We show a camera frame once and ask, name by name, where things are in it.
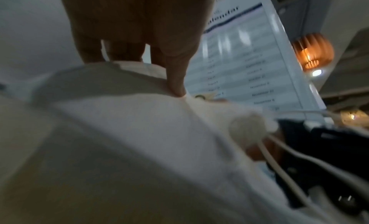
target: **wicker lampshade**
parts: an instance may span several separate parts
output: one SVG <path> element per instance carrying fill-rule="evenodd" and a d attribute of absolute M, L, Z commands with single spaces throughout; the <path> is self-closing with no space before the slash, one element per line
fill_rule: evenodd
<path fill-rule="evenodd" d="M 331 43 L 320 33 L 308 34 L 292 44 L 304 71 L 328 65 L 334 57 Z"/>

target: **dark blue line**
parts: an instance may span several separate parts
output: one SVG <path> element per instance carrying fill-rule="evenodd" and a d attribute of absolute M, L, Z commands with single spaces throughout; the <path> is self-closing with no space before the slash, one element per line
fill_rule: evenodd
<path fill-rule="evenodd" d="M 234 15 L 233 17 L 231 17 L 230 19 L 228 19 L 228 20 L 226 20 L 226 21 L 224 21 L 224 22 L 220 22 L 220 23 L 218 23 L 218 24 L 216 24 L 216 25 L 213 25 L 213 26 L 212 26 L 212 27 L 210 27 L 209 29 L 205 30 L 203 34 L 209 33 L 209 32 L 210 32 L 210 31 L 212 31 L 213 29 L 215 29 L 215 28 L 217 28 L 217 27 L 221 27 L 221 26 L 223 26 L 223 25 L 225 25 L 225 24 L 227 24 L 227 23 L 229 23 L 229 22 L 233 21 L 234 19 L 239 18 L 239 17 L 241 17 L 241 16 L 243 16 L 243 15 L 245 15 L 245 14 L 249 13 L 249 12 L 252 12 L 252 11 L 254 11 L 255 9 L 258 9 L 258 8 L 260 8 L 260 7 L 262 7 L 262 6 L 263 6 L 263 5 L 262 5 L 261 3 L 259 3 L 259 4 L 255 5 L 255 6 L 251 7 L 251 8 L 248 8 L 248 9 L 246 9 L 246 10 L 242 11 L 241 13 L 239 13 L 239 14 L 237 14 L 237 15 Z"/>

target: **hanging light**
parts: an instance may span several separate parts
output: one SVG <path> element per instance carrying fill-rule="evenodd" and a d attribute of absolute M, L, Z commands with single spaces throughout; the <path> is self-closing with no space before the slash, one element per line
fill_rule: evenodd
<path fill-rule="evenodd" d="M 331 43 L 320 33 L 305 35 L 292 43 L 304 71 L 328 65 L 334 57 Z"/>

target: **orange lamp shade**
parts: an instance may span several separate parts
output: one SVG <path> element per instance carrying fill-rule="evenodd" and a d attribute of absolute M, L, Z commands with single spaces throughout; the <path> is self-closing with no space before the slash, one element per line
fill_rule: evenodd
<path fill-rule="evenodd" d="M 320 33 L 305 35 L 293 42 L 292 47 L 304 71 L 326 66 L 334 57 L 331 43 Z"/>

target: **recessed light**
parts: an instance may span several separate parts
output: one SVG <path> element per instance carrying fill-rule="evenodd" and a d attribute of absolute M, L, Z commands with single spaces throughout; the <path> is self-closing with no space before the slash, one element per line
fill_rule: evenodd
<path fill-rule="evenodd" d="M 321 69 L 318 69 L 318 70 L 315 70 L 311 73 L 312 76 L 319 76 L 320 74 L 322 74 L 322 70 Z"/>

